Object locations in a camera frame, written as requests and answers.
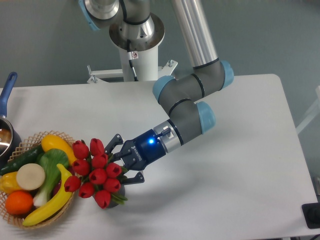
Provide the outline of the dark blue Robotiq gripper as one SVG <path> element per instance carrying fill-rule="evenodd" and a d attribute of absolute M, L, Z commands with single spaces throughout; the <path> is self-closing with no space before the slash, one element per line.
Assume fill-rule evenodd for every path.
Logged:
<path fill-rule="evenodd" d="M 117 133 L 104 148 L 109 155 L 116 146 L 122 145 L 119 152 L 113 154 L 112 161 L 122 160 L 127 170 L 138 171 L 134 177 L 126 178 L 123 185 L 135 185 L 145 182 L 142 170 L 181 146 L 181 136 L 173 122 L 168 119 L 134 139 L 124 142 Z"/>

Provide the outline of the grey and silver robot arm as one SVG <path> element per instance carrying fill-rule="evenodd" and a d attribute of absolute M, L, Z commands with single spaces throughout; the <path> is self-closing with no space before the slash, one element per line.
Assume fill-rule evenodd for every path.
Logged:
<path fill-rule="evenodd" d="M 233 69 L 218 57 L 199 0 L 171 3 L 193 67 L 193 73 L 181 79 L 172 76 L 176 62 L 158 65 L 158 47 L 165 28 L 151 13 L 148 0 L 81 0 L 78 4 L 93 31 L 109 29 L 121 58 L 121 69 L 90 70 L 90 81 L 154 81 L 153 95 L 168 115 L 168 120 L 132 140 L 123 141 L 116 135 L 105 148 L 110 154 L 121 145 L 112 160 L 122 160 L 127 170 L 137 172 L 135 177 L 123 179 L 122 185 L 142 183 L 146 166 L 215 125 L 215 115 L 203 98 L 229 86 L 234 80 Z"/>

